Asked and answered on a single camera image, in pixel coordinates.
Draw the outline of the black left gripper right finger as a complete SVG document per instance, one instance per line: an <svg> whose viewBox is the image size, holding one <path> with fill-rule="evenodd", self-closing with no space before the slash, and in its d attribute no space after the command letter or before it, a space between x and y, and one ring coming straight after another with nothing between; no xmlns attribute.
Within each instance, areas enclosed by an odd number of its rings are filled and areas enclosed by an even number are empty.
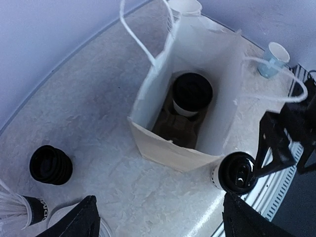
<svg viewBox="0 0 316 237"><path fill-rule="evenodd" d="M291 237L284 229L266 220L235 193L224 198L223 223L227 237Z"/></svg>

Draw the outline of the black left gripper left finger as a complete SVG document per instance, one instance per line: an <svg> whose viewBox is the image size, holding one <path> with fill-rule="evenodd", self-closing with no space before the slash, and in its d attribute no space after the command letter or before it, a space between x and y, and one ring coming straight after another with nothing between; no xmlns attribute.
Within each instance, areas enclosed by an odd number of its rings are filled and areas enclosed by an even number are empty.
<svg viewBox="0 0 316 237"><path fill-rule="evenodd" d="M96 196L86 196L55 225L39 237L98 237L100 216Z"/></svg>

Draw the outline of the black coffee cup lid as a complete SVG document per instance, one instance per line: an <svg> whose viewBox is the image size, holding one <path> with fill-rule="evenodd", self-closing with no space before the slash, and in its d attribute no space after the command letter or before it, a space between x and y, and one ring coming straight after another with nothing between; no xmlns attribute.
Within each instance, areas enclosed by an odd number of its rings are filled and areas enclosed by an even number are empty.
<svg viewBox="0 0 316 237"><path fill-rule="evenodd" d="M202 75L185 73L175 79L172 98L184 110L200 111L212 101L213 88Z"/></svg>
<svg viewBox="0 0 316 237"><path fill-rule="evenodd" d="M220 187L230 193L244 195L257 184L253 171L255 159L245 152L235 152L226 156L219 165Z"/></svg>

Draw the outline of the white paper coffee cup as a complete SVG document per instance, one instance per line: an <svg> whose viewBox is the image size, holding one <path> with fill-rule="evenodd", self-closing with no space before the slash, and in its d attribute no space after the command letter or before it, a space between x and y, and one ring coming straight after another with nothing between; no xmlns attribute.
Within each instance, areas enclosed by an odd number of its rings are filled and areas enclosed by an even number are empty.
<svg viewBox="0 0 316 237"><path fill-rule="evenodd" d="M220 164L218 164L215 168L212 169L211 171L211 182L212 184L220 189L220 190L223 190L223 187L222 187L222 175L221 175L221 171L220 171Z"/></svg>
<svg viewBox="0 0 316 237"><path fill-rule="evenodd" d="M187 117L187 118L193 117L198 114L198 111L192 112L192 111L184 110L175 102L175 100L173 100L173 108L177 112L177 114Z"/></svg>

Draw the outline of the brown cardboard cup carrier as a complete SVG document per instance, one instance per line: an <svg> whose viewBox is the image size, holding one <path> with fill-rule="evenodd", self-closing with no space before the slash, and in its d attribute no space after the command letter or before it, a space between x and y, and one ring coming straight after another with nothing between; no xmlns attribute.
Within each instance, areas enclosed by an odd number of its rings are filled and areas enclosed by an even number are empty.
<svg viewBox="0 0 316 237"><path fill-rule="evenodd" d="M194 149L206 113L207 108L189 118L178 114L173 107L172 89L169 89L152 133L179 147Z"/></svg>

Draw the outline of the brown paper takeout bag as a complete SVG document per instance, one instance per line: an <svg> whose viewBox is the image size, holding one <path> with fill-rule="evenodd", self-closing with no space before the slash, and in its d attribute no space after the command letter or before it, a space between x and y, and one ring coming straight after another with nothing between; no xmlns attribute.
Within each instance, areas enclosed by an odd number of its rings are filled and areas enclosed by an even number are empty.
<svg viewBox="0 0 316 237"><path fill-rule="evenodd" d="M251 73L260 59L248 56L249 43L201 15L198 1L165 1L168 33L153 56L140 39L151 68L144 79L129 124L143 158L186 172L217 163L236 151L255 156L258 125L268 108L307 98L306 88L286 96L286 69L278 81Z"/></svg>

